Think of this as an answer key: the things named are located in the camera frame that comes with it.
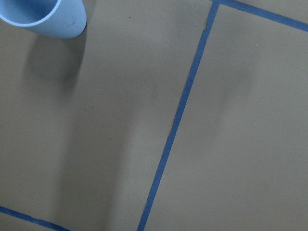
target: tan floor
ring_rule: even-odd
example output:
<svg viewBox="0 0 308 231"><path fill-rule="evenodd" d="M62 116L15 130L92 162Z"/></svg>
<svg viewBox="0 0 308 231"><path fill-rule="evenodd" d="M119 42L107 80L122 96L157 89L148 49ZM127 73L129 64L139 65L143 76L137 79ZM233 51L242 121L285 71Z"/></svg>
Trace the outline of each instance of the tan floor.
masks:
<svg viewBox="0 0 308 231"><path fill-rule="evenodd" d="M308 23L304 1L242 2ZM84 3L73 40L0 21L0 206L136 230L211 2ZM307 39L220 5L147 231L308 229Z"/></svg>
<svg viewBox="0 0 308 231"><path fill-rule="evenodd" d="M68 41L1 22L0 205L135 230L210 5L85 1L87 31Z"/></svg>
<svg viewBox="0 0 308 231"><path fill-rule="evenodd" d="M220 5L145 230L308 229L307 39Z"/></svg>

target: blue tape line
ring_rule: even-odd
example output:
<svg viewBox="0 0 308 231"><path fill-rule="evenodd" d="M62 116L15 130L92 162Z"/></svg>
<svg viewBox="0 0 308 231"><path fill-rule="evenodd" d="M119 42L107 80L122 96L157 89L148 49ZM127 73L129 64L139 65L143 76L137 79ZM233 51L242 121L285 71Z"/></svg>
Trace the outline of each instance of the blue tape line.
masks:
<svg viewBox="0 0 308 231"><path fill-rule="evenodd" d="M308 24L306 23L266 11L255 6L251 6L235 0L212 0L212 1L308 32Z"/></svg>
<svg viewBox="0 0 308 231"><path fill-rule="evenodd" d="M0 206L0 213L4 213L6 215L9 215L9 216L12 216L12 217L16 217L16 218L19 218L19 219L22 219L22 220L25 220L25 221L28 221L28 222L31 222L31 223L34 223L34 224L37 224L37 225L40 225L40 226L52 229L52 230L56 230L56 231L70 231L68 229L65 229L65 228L59 226L59 225L55 225L55 224L50 223L48 221L36 219L36 218L33 218L33 217L28 216L26 214L19 213L19 212L16 212L14 210L11 210L11 209L8 209L8 208L2 207L2 206Z"/></svg>
<svg viewBox="0 0 308 231"><path fill-rule="evenodd" d="M152 183L149 195L148 195L148 199L146 201L146 205L145 205L145 208L143 210L143 213L142 213L142 216L141 216L141 219L140 219L140 222L139 222L139 226L138 226L138 229L137 229L138 231L144 231L146 222L148 220L148 217L149 217L149 214L150 214L150 211L151 211L151 208L152 208L152 205L153 205L153 202L154 202L154 199L155 199L155 196L156 196L159 184L160 184L160 180L161 180L162 175L164 173L165 166L166 166L166 163L167 163L167 160L168 160L168 157L169 157L172 145L173 145L173 141L175 139L177 130L178 130L179 125L180 125L180 121L181 121L181 118L182 118L182 115L183 115L183 112L184 112L184 109L185 109L185 106L186 106L186 103L187 103L187 100L188 100L188 97L189 97L189 93L190 93L192 86L193 86L193 81L194 81L195 76L197 74L197 70L198 70L204 49L205 49L207 38L208 38L210 31L212 29L212 25L213 25L213 22L214 22L214 19L215 19L217 10L218 10L218 6L219 6L219 3L213 2L211 9L210 9L210 12L208 14L206 28L202 32L197 51L196 51L196 54L194 56L192 66L191 66L191 69L190 69L184 90L182 92L176 114L174 116L172 129L171 129L171 132L170 132L170 134L167 138L167 141L166 141L166 144L165 144L165 147L164 147L164 150L163 150L163 154L162 154L160 162L158 164L158 168L157 168L157 171L156 171L156 174L155 174L155 177L154 177L154 180L153 180L153 183Z"/></svg>

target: light blue cup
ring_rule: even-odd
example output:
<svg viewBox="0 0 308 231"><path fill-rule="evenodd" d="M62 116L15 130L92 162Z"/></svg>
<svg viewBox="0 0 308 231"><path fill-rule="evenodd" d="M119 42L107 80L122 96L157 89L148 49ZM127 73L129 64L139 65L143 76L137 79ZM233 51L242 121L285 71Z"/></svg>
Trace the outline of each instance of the light blue cup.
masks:
<svg viewBox="0 0 308 231"><path fill-rule="evenodd" d="M0 18L13 26L60 39L78 36L87 23L82 0L0 0Z"/></svg>

